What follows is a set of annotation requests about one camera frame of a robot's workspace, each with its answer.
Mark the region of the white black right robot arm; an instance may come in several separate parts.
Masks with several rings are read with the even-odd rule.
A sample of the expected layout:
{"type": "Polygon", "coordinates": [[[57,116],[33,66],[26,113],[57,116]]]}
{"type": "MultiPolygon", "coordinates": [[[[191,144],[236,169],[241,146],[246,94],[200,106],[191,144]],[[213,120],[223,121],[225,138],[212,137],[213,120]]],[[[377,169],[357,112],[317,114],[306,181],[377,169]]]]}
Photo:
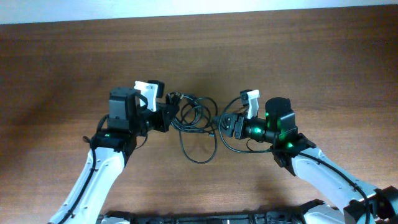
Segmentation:
{"type": "Polygon", "coordinates": [[[353,176],[331,161],[298,132],[288,98],[265,104],[265,117],[253,114],[256,100],[244,100],[246,113],[223,111],[213,118],[221,137],[267,142],[268,152],[281,168],[308,182],[332,205],[312,200],[292,214],[292,223],[397,223],[397,188],[380,189],[353,176]]]}

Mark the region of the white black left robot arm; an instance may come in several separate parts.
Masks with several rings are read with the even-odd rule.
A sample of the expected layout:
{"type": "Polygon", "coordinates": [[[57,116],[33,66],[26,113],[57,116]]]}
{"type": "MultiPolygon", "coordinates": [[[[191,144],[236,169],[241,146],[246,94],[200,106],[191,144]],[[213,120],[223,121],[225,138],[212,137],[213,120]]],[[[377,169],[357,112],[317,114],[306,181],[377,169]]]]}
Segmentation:
{"type": "Polygon", "coordinates": [[[179,111],[180,93],[169,93],[158,103],[156,85],[115,88],[109,92],[109,113],[95,134],[84,138],[90,145],[85,166],[67,199],[49,223],[96,223],[106,197],[137,146],[137,138],[152,130],[166,133],[179,111]]]}

